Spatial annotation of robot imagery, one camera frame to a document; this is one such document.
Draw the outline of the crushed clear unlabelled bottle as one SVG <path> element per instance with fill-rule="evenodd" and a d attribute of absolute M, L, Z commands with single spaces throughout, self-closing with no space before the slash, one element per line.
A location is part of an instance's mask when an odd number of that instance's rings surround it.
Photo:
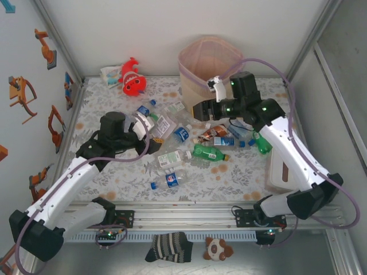
<path fill-rule="evenodd" d="M 211 123 L 199 121 L 191 116 L 186 110 L 181 110 L 175 114 L 175 118 L 182 125 L 190 124 L 193 129 L 210 129 Z"/>

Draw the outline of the square clear bottle white cap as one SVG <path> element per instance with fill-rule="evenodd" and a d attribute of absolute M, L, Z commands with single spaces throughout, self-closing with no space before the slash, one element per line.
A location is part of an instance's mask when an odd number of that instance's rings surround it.
<path fill-rule="evenodd" d="M 167 115 L 156 115 L 159 116 L 159 119 L 158 121 L 154 121 L 154 127 L 151 133 L 154 138 L 166 140 L 175 130 L 177 123 L 170 119 Z"/>

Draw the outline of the clear bottle dark blue label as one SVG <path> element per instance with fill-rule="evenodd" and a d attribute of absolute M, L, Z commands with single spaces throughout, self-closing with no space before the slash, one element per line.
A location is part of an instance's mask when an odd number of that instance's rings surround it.
<path fill-rule="evenodd" d="M 184 143 L 189 138 L 190 131 L 192 129 L 193 127 L 190 124 L 187 125 L 179 124 L 178 127 L 172 133 L 173 144 L 180 145 Z"/>

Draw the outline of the small clear bottle blue label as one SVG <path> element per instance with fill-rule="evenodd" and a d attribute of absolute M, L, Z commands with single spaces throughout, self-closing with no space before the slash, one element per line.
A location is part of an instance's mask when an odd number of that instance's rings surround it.
<path fill-rule="evenodd" d="M 144 100 L 137 111 L 148 117 L 156 109 L 157 101 L 154 99 Z"/>

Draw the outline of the clear Pepsi bottle blue cap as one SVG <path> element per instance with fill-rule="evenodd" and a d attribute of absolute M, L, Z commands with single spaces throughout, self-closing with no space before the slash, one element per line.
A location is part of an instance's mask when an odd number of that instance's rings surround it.
<path fill-rule="evenodd" d="M 167 190 L 184 184 L 188 180 L 188 172 L 179 169 L 157 177 L 150 183 L 152 190 Z"/>

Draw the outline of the clear bottle blue white label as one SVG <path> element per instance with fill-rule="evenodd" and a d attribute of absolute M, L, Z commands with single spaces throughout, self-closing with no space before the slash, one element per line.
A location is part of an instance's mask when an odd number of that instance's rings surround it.
<path fill-rule="evenodd" d="M 243 140 L 238 140 L 235 137 L 214 137 L 210 141 L 211 146 L 217 147 L 233 147 L 233 148 L 244 148 L 246 143 Z"/>

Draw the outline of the square Fiji water bottle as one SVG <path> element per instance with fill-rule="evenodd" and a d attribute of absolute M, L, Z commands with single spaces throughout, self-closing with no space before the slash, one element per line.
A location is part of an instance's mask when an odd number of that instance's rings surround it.
<path fill-rule="evenodd" d="M 230 119 L 227 127 L 228 131 L 237 139 L 249 139 L 252 135 L 252 128 L 242 120 Z"/>

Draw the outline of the red plush fish toy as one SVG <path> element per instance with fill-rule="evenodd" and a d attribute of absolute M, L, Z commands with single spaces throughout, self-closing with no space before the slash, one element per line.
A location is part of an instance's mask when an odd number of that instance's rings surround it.
<path fill-rule="evenodd" d="M 139 62 L 133 57 L 122 65 L 118 82 L 122 84 L 122 91 L 127 96 L 137 97 L 145 92 L 146 78 L 139 74 L 138 65 Z"/>

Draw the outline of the floral tablecloth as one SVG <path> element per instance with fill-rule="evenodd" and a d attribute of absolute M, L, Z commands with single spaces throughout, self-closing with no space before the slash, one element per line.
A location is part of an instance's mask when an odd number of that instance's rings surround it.
<path fill-rule="evenodd" d="M 81 108 L 71 136 L 66 163 L 99 128 L 100 118 L 109 111 L 132 114 L 144 98 L 127 97 L 119 87 L 108 88 L 102 79 L 84 82 Z M 269 154 L 256 146 L 228 150 L 229 160 L 210 162 L 200 158 L 182 164 L 188 175 L 184 184 L 168 190 L 153 191 L 150 183 L 165 174 L 156 155 L 136 158 L 134 150 L 126 151 L 127 163 L 111 162 L 90 181 L 77 199 L 90 201 L 102 197 L 110 201 L 251 201 L 271 193 L 266 186 Z"/>

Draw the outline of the white tissue box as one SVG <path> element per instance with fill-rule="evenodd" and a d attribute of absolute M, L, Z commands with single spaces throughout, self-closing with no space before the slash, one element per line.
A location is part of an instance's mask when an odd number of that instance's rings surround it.
<path fill-rule="evenodd" d="M 275 149 L 271 150 L 267 159 L 266 189 L 280 194 L 297 189 L 291 170 Z"/>

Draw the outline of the black beige striped sock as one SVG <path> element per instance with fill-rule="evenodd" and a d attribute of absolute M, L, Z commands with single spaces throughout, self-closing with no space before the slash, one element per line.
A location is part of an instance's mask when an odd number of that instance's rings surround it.
<path fill-rule="evenodd" d="M 192 249 L 193 243 L 184 232 L 155 234 L 145 261 L 164 260 L 179 264 L 191 262 Z"/>

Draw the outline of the brown white plush toy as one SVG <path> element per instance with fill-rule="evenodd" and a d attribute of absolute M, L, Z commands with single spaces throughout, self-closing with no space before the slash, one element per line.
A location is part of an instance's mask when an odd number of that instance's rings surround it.
<path fill-rule="evenodd" d="M 233 248 L 226 244 L 224 239 L 206 237 L 205 260 L 224 261 L 234 254 Z"/>

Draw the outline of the aluminium table side rail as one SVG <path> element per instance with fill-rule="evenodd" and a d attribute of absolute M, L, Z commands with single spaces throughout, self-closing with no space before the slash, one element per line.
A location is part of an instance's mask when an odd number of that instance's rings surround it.
<path fill-rule="evenodd" d="M 63 172 L 67 169 L 67 166 L 70 164 L 70 159 L 72 156 L 71 153 L 71 145 L 73 134 L 75 131 L 77 118 L 79 116 L 79 112 L 81 109 L 81 105 L 84 99 L 85 89 L 83 87 L 83 83 L 77 84 L 74 83 L 72 85 L 72 99 L 73 99 L 73 107 L 69 110 L 71 112 L 71 119 L 67 126 L 66 133 L 64 135 L 63 143 L 61 145 L 60 158 L 57 166 L 57 170 L 55 173 L 54 179 L 58 179 Z"/>

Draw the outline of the blue orange clamp wall sticker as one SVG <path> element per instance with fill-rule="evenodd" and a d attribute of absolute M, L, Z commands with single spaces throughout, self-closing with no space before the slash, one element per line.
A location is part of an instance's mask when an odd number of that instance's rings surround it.
<path fill-rule="evenodd" d="M 65 99 L 66 99 L 66 109 L 67 111 L 73 107 L 73 99 L 72 99 L 72 88 L 74 81 L 68 72 L 65 72 L 65 81 L 64 81 L 64 91 L 65 91 Z"/>

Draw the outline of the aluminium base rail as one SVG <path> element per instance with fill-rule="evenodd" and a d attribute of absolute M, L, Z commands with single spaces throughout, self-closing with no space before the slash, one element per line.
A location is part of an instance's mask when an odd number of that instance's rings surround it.
<path fill-rule="evenodd" d="M 223 202 L 160 202 L 114 201 L 117 210 L 134 210 L 135 231 L 204 231 L 204 230 L 240 230 L 231 212 L 232 206 L 252 209 L 253 201 Z M 315 216 L 329 225 L 346 225 L 339 206 L 331 204 L 315 213 Z M 309 218 L 299 220 L 298 229 L 328 229 L 327 226 Z"/>

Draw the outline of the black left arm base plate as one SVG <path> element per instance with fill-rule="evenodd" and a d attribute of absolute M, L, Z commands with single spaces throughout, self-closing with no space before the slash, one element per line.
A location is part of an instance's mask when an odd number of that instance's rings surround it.
<path fill-rule="evenodd" d="M 134 226 L 134 210 L 116 210 L 114 225 L 122 225 L 128 229 Z"/>

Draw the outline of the aluminium frame post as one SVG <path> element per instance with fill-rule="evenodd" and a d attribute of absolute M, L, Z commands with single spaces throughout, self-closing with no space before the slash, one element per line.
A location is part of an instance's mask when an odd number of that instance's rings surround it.
<path fill-rule="evenodd" d="M 292 63 L 288 73 L 287 78 L 292 81 L 298 72 L 302 62 L 305 60 L 308 53 L 314 47 L 314 44 L 319 40 L 320 36 L 324 32 L 326 26 L 329 24 L 330 20 L 333 18 L 337 9 L 343 0 L 327 0 L 325 6 L 322 8 L 317 20 L 313 24 L 309 34 L 306 36 L 306 40 L 302 45 L 299 53 L 296 55 L 294 62 Z"/>
<path fill-rule="evenodd" d="M 66 40 L 61 35 L 60 29 L 58 28 L 56 21 L 52 18 L 52 15 L 44 0 L 30 0 L 30 2 L 38 14 L 40 20 L 45 25 L 46 31 L 51 35 L 51 39 L 54 41 L 57 49 L 61 52 L 65 63 L 69 66 L 77 82 L 80 85 L 83 85 L 85 77 L 81 74 L 81 71 L 78 68 L 75 59 L 73 58 L 71 51 L 67 47 Z"/>

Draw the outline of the aluminium side frame bar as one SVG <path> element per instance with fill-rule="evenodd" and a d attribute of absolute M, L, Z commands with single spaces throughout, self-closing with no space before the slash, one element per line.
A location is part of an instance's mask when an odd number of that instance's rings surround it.
<path fill-rule="evenodd" d="M 342 117 L 343 123 L 347 129 L 348 135 L 350 137 L 350 140 L 352 141 L 358 159 L 362 165 L 365 175 L 367 176 L 367 146 L 364 144 L 362 136 L 358 131 L 352 115 L 343 99 L 338 84 L 334 76 L 332 75 L 330 67 L 328 66 L 327 61 L 317 42 L 314 44 L 314 55 L 319 63 L 319 66 L 321 67 L 321 71 L 329 86 L 335 104 L 337 105 L 338 111 Z"/>

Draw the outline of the orange claw wall sticker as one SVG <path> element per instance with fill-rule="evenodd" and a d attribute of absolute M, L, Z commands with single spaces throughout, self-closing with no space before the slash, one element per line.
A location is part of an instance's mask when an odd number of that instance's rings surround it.
<path fill-rule="evenodd" d="M 22 76 L 19 77 L 9 77 L 9 99 L 16 99 L 15 102 L 10 104 L 10 107 L 13 107 L 17 104 L 20 104 L 21 107 L 26 111 L 29 117 L 22 122 L 22 125 L 27 123 L 30 119 L 34 118 L 37 115 L 37 112 L 32 112 L 28 107 L 28 104 L 37 99 L 36 91 L 34 90 L 32 84 Z M 26 98 L 26 90 L 29 89 L 32 93 L 32 98 L 28 100 Z"/>

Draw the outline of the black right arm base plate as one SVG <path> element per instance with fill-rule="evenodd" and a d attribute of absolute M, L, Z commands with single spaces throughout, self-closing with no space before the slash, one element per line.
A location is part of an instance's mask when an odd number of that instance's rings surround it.
<path fill-rule="evenodd" d="M 283 215 L 277 215 L 272 218 L 265 218 L 263 221 L 258 221 L 255 218 L 253 209 L 241 209 L 236 208 L 231 210 L 235 217 L 236 226 L 240 228 L 245 227 L 271 227 L 282 228 L 287 227 L 286 217 Z"/>

